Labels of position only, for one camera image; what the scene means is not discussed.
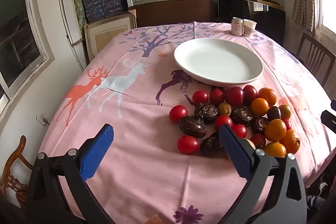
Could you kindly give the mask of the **orange kumquat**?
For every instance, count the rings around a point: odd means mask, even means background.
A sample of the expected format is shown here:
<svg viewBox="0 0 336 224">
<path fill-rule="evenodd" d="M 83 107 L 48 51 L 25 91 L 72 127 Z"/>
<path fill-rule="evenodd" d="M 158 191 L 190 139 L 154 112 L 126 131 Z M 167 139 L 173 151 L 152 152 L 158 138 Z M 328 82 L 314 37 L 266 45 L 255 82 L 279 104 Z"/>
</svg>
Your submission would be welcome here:
<svg viewBox="0 0 336 224">
<path fill-rule="evenodd" d="M 256 98 L 251 103 L 251 112 L 254 116 L 262 117 L 269 109 L 267 100 L 264 98 Z"/>
</svg>

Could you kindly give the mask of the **large dark water chestnut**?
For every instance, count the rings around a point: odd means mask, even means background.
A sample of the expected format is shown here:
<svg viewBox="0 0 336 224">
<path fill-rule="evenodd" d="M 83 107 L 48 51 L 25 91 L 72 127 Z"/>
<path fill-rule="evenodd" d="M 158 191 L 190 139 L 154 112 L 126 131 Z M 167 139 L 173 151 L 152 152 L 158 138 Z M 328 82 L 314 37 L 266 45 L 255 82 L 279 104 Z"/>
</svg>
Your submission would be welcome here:
<svg viewBox="0 0 336 224">
<path fill-rule="evenodd" d="M 187 115 L 179 121 L 179 129 L 186 135 L 194 138 L 203 138 L 207 134 L 206 125 L 201 117 Z"/>
</svg>

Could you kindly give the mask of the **orange tangerine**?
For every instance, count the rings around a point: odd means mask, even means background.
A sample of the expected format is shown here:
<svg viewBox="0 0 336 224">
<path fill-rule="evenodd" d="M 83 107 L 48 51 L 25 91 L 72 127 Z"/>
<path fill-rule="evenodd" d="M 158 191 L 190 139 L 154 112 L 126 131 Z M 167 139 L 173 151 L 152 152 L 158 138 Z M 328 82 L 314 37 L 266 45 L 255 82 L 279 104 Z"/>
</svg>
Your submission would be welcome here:
<svg viewBox="0 0 336 224">
<path fill-rule="evenodd" d="M 277 102 L 277 94 L 271 88 L 261 88 L 258 92 L 258 98 L 265 99 L 269 107 L 274 106 Z"/>
</svg>

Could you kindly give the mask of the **red cherry tomato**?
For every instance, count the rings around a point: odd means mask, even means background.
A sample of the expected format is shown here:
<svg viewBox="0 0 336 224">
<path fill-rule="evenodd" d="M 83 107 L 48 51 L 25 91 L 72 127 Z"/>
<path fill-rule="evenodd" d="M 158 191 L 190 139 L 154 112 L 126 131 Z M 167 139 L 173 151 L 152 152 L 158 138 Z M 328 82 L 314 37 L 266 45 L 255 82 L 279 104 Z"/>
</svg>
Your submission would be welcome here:
<svg viewBox="0 0 336 224">
<path fill-rule="evenodd" d="M 169 120 L 173 123 L 179 123 L 179 121 L 188 115 L 187 108 L 183 105 L 174 106 L 169 112 Z"/>
<path fill-rule="evenodd" d="M 184 155 L 193 155 L 199 151 L 199 142 L 198 140 L 189 135 L 182 136 L 177 141 L 177 147 L 180 153 Z"/>
</svg>

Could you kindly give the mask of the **pink deer print tablecloth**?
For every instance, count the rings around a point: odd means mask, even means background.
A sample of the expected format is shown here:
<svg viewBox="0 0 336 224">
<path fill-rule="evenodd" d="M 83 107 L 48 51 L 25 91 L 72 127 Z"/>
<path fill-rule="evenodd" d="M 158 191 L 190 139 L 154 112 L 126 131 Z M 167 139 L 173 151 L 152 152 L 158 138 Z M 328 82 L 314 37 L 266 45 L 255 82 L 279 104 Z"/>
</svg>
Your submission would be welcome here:
<svg viewBox="0 0 336 224">
<path fill-rule="evenodd" d="M 264 72 L 253 86 L 271 88 L 291 108 L 299 134 L 296 153 L 305 185 L 335 155 L 335 134 L 321 123 L 330 98 L 319 82 L 288 51 L 261 32 L 230 33 L 227 23 L 138 28 L 119 34 L 96 56 L 70 88 L 41 145 L 49 156 L 64 155 L 97 134 L 106 123 L 114 141 L 87 183 L 116 223 L 144 223 L 160 215 L 174 223 L 176 211 L 194 207 L 201 223 L 219 222 L 245 180 L 224 157 L 187 156 L 177 149 L 181 130 L 169 112 L 183 105 L 189 113 L 198 90 L 210 91 L 174 61 L 174 50 L 194 38 L 223 39 L 260 57 Z"/>
</svg>

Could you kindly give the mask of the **red cherry tomato front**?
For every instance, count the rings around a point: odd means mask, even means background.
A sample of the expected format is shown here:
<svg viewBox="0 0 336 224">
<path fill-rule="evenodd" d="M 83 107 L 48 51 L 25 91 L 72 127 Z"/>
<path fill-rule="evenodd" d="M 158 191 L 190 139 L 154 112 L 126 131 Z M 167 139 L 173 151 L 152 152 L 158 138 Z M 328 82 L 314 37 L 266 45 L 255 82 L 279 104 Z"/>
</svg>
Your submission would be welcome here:
<svg viewBox="0 0 336 224">
<path fill-rule="evenodd" d="M 177 141 L 177 147 L 180 153 L 184 155 L 193 155 L 199 151 L 199 142 L 198 140 L 189 135 L 182 136 Z"/>
</svg>

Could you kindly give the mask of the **large red plum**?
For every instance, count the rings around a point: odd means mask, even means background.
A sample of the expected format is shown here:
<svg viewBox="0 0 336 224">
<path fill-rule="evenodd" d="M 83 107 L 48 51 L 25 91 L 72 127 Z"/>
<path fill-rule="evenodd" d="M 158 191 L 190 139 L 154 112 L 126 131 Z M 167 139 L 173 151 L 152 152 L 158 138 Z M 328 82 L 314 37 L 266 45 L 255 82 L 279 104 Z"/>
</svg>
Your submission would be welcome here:
<svg viewBox="0 0 336 224">
<path fill-rule="evenodd" d="M 243 104 L 244 92 L 240 87 L 231 87 L 226 91 L 226 102 L 232 107 L 238 107 Z"/>
</svg>

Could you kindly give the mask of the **carved wooden chair left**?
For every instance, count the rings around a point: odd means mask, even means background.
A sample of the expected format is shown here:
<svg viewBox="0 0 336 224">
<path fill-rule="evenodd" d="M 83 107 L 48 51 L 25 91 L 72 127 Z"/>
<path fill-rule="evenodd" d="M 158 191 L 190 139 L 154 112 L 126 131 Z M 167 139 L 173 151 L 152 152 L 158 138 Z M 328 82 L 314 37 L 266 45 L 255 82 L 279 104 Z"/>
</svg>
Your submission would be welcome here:
<svg viewBox="0 0 336 224">
<path fill-rule="evenodd" d="M 27 159 L 23 156 L 23 150 L 26 146 L 26 137 L 22 135 L 19 140 L 17 148 L 11 153 L 6 161 L 1 177 L 1 193 L 3 194 L 5 200 L 7 200 L 7 189 L 11 189 L 15 193 L 15 198 L 19 203 L 19 207 L 25 211 L 27 194 L 29 186 L 27 184 L 21 183 L 17 178 L 11 174 L 11 167 L 16 160 L 21 161 L 28 169 L 33 170 L 33 165 L 30 164 Z"/>
</svg>

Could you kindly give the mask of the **white ceramic plate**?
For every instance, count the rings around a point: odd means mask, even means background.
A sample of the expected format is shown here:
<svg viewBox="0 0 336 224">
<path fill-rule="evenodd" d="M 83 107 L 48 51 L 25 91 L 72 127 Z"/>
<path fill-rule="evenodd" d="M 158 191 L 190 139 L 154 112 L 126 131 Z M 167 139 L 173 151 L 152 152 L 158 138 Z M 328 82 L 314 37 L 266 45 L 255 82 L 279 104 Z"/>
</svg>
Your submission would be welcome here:
<svg viewBox="0 0 336 224">
<path fill-rule="evenodd" d="M 176 47 L 174 59 L 189 76 L 213 86 L 248 84 L 264 72 L 264 65 L 254 52 L 223 39 L 188 40 Z"/>
</svg>

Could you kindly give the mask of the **dark wooden chair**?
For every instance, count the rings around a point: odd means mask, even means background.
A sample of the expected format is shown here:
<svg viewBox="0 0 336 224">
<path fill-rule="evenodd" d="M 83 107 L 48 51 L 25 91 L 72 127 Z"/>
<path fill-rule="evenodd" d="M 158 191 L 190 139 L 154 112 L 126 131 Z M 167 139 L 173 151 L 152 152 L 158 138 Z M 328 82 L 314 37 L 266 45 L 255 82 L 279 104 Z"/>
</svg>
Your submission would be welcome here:
<svg viewBox="0 0 336 224">
<path fill-rule="evenodd" d="M 302 53 L 303 46 L 306 42 L 309 43 L 309 49 L 306 60 L 303 61 L 300 54 Z M 314 77 L 317 76 L 318 71 L 321 69 L 324 59 L 326 57 L 329 59 L 329 65 L 323 75 L 322 81 L 320 81 L 321 86 L 324 88 L 335 64 L 335 54 L 309 34 L 303 33 L 295 56 Z"/>
</svg>

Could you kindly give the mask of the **framed picture leaning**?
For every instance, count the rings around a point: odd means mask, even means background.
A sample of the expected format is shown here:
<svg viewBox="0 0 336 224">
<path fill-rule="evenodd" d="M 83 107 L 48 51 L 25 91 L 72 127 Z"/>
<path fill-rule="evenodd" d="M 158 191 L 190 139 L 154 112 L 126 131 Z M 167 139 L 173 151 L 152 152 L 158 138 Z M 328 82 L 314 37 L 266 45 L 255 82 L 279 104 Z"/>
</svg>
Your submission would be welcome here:
<svg viewBox="0 0 336 224">
<path fill-rule="evenodd" d="M 137 27 L 136 10 L 129 10 L 84 27 L 88 59 L 92 61 L 117 35 Z"/>
</svg>

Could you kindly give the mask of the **pink drink can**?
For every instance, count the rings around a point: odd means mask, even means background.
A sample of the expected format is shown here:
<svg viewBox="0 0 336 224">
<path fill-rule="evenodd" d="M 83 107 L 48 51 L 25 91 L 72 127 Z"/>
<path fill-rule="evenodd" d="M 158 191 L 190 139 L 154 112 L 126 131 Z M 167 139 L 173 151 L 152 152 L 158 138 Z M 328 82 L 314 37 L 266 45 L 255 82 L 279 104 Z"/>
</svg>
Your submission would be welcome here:
<svg viewBox="0 0 336 224">
<path fill-rule="evenodd" d="M 243 19 L 233 17 L 231 20 L 231 34 L 234 36 L 242 36 L 244 32 Z"/>
</svg>

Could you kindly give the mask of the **white paper cup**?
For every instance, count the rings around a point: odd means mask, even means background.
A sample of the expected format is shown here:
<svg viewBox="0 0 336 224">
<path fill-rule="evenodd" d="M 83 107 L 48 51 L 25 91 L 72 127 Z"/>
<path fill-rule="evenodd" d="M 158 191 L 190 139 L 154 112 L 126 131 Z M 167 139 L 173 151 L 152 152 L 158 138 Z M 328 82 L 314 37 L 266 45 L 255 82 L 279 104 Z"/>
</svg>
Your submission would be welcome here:
<svg viewBox="0 0 336 224">
<path fill-rule="evenodd" d="M 251 37 L 251 35 L 254 33 L 257 23 L 253 20 L 244 19 L 243 20 L 244 25 L 244 31 L 243 36 L 245 37 Z"/>
</svg>

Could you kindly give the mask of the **window with white frame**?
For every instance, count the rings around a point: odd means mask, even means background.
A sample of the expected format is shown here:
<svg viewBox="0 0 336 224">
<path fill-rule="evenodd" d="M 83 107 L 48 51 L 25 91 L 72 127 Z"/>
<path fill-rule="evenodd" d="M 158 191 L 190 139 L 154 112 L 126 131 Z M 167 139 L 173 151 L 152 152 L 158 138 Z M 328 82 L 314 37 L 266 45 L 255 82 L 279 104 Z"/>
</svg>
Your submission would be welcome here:
<svg viewBox="0 0 336 224">
<path fill-rule="evenodd" d="M 37 0 L 1 0 L 1 110 L 53 60 Z"/>
</svg>

